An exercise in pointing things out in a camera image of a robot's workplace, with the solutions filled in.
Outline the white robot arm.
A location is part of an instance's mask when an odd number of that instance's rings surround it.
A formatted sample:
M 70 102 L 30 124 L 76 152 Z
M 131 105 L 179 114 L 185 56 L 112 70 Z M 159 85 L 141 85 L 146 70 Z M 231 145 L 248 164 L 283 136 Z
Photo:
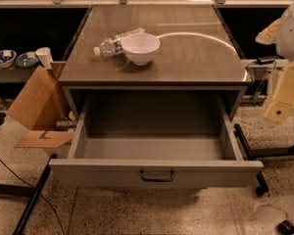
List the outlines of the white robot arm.
M 277 84 L 264 112 L 265 119 L 281 123 L 294 112 L 294 2 L 280 19 L 257 35 L 256 41 L 274 44 L 277 55 L 289 61 L 278 73 Z

